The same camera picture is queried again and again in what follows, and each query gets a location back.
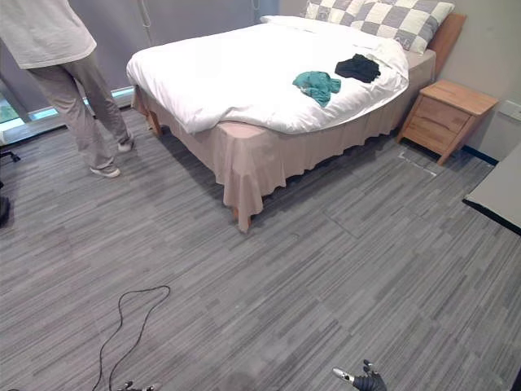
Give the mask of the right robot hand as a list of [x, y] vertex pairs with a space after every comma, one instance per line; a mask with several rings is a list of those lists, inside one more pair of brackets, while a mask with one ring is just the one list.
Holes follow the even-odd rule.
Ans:
[[368, 359], [364, 359], [363, 364], [363, 370], [365, 372], [363, 376], [350, 375], [344, 369], [338, 367], [334, 367], [332, 373], [337, 378], [360, 391], [387, 391], [383, 377], [376, 370], [374, 364]]

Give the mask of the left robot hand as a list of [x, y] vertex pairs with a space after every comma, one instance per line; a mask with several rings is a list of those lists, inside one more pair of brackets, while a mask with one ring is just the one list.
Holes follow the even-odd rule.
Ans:
[[117, 391], [160, 391], [162, 384], [155, 383], [148, 386], [138, 387], [133, 381], [125, 382]]

